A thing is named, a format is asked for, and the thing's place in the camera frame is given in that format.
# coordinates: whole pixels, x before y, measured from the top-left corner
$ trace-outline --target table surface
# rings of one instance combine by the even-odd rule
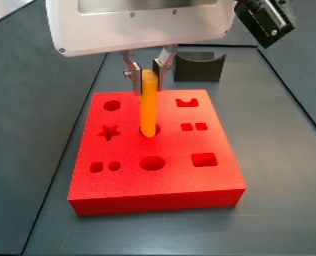
[[[92,93],[128,91],[119,53],[104,65],[83,108],[24,254],[316,254],[316,127],[255,48],[186,47],[227,55],[205,88],[247,183],[233,208],[76,217],[66,200]],[[136,52],[150,68],[159,49]]]

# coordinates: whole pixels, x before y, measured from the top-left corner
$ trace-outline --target red foam block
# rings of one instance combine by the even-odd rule
[[[139,98],[95,94],[68,201],[79,216],[234,206],[246,184],[205,90],[158,93],[158,134]]]

